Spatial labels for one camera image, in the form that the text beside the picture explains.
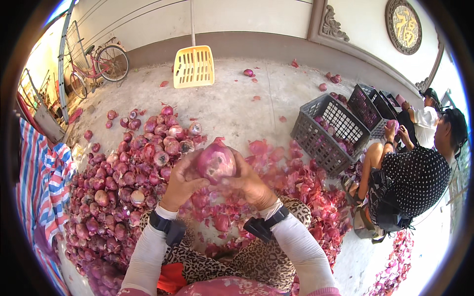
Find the pole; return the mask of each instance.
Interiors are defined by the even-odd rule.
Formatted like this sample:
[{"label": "pole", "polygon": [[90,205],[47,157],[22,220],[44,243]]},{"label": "pole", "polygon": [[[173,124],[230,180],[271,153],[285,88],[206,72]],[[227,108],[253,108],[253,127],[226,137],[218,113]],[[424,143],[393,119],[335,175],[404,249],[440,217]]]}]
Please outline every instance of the pole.
[{"label": "pole", "polygon": [[71,14],[73,13],[74,2],[71,1],[71,5],[66,13],[66,20],[64,21],[63,32],[61,33],[61,41],[59,43],[59,56],[58,56],[58,82],[59,82],[59,101],[61,102],[61,110],[63,112],[64,122],[69,124],[69,114],[67,113],[66,106],[66,92],[64,91],[64,47],[66,44],[67,29],[69,27],[69,21],[71,20]]},{"label": "pole", "polygon": [[190,0],[191,3],[191,41],[192,46],[196,46],[196,36],[194,35],[194,0]]}]

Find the pink floral shirt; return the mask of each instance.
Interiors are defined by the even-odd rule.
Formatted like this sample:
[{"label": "pink floral shirt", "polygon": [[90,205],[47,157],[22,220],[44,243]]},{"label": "pink floral shirt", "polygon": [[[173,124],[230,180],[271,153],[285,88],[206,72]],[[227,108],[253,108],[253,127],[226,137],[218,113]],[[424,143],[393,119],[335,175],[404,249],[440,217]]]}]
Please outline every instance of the pink floral shirt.
[{"label": "pink floral shirt", "polygon": [[[281,295],[276,289],[254,280],[238,277],[221,277],[208,281],[196,282],[183,287],[174,296],[278,296]],[[150,296],[147,293],[132,288],[121,290],[117,296]],[[341,296],[335,287],[322,288],[311,292],[308,296]]]}]

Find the black polka dot shirt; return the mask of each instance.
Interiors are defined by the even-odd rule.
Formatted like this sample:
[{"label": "black polka dot shirt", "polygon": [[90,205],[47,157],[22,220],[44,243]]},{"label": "black polka dot shirt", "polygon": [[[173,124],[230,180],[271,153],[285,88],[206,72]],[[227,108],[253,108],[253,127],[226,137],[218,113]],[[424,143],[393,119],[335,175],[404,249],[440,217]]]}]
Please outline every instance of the black polka dot shirt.
[{"label": "black polka dot shirt", "polygon": [[392,180],[386,194],[395,196],[400,209],[412,218],[441,198],[451,175],[441,154],[421,146],[406,153],[387,153],[382,171]]}]

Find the leopard print clothing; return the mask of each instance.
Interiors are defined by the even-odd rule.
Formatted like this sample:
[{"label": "leopard print clothing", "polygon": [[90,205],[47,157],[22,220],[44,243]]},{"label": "leopard print clothing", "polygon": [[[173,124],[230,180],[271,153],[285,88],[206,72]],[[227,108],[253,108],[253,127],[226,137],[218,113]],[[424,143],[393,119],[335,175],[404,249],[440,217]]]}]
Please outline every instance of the leopard print clothing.
[{"label": "leopard print clothing", "polygon": [[[298,199],[282,196],[279,198],[290,213],[308,228],[311,223],[310,209]],[[148,224],[151,211],[142,214],[141,231]],[[191,229],[188,227],[189,221],[182,221],[185,222],[187,229]],[[174,247],[168,260],[168,263],[181,262],[183,264],[182,275],[188,284],[218,277],[236,276],[256,280],[283,292],[291,289],[296,271],[275,239],[269,243],[264,243],[258,238],[254,239],[245,248],[239,250],[228,266],[196,252],[192,248],[193,243],[193,233],[186,231],[181,244]],[[165,258],[168,257],[170,249],[168,247],[166,250]]]}]

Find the bicycle seat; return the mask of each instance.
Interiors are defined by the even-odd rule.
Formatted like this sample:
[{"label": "bicycle seat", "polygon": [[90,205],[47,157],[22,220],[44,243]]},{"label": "bicycle seat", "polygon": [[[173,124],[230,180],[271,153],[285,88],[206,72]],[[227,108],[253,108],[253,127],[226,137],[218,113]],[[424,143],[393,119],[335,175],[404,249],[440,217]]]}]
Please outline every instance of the bicycle seat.
[{"label": "bicycle seat", "polygon": [[94,47],[95,47],[95,45],[91,45],[91,46],[87,47],[87,49],[85,51],[85,55],[91,54],[92,51],[94,50]]}]

